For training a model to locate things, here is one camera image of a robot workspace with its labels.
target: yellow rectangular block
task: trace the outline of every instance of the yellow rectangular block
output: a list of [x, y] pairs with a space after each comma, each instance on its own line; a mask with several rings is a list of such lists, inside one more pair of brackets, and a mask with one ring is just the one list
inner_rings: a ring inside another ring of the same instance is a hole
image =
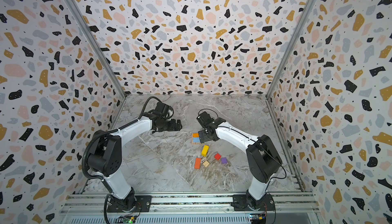
[[204, 165], [205, 168], [207, 168], [207, 167], [210, 166], [210, 163], [208, 163], [208, 161], [206, 160], [206, 161], [203, 162], [203, 165]]
[[209, 146], [204, 145], [203, 150], [202, 150], [202, 156], [203, 156], [203, 157], [207, 156], [208, 148], [209, 148]]

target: orange rectangular block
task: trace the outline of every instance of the orange rectangular block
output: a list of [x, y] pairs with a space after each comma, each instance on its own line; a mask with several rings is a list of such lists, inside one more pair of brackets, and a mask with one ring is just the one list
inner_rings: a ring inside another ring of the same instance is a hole
[[202, 161], [201, 158], [196, 158], [196, 162], [195, 162], [195, 169], [200, 169], [200, 162]]

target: marble floor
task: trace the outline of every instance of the marble floor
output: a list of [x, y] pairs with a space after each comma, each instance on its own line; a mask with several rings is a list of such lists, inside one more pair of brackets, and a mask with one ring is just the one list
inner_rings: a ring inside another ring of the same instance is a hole
[[[149, 95], [130, 95], [117, 121], [116, 127], [137, 118]], [[191, 144], [192, 133], [201, 130], [196, 117], [200, 109], [212, 109], [237, 127], [252, 135], [266, 134], [279, 152], [288, 176], [270, 184], [270, 192], [298, 192], [297, 179], [290, 174], [276, 130], [262, 96], [228, 95], [156, 95], [174, 108], [175, 119], [180, 119], [183, 129], [179, 132], [145, 132], [122, 148], [123, 172], [127, 182], [136, 192], [244, 192], [252, 174], [247, 156], [240, 149], [223, 140], [209, 141], [207, 160], [210, 166], [194, 169], [196, 157], [201, 157], [203, 144]], [[155, 108], [150, 100], [146, 111]], [[213, 158], [215, 153], [226, 157], [223, 165]], [[283, 177], [282, 168], [278, 177]], [[105, 192], [103, 184], [89, 180], [84, 192]]]

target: terrazzo patterned wall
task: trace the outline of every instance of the terrazzo patterned wall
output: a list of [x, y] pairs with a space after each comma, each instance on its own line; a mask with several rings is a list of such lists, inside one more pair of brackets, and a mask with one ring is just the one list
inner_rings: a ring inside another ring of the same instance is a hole
[[271, 98], [325, 223], [392, 211], [392, 0], [317, 0]]
[[54, 223], [118, 91], [63, 0], [3, 0], [0, 20], [0, 222]]
[[75, 0], [128, 94], [262, 94], [306, 0]]

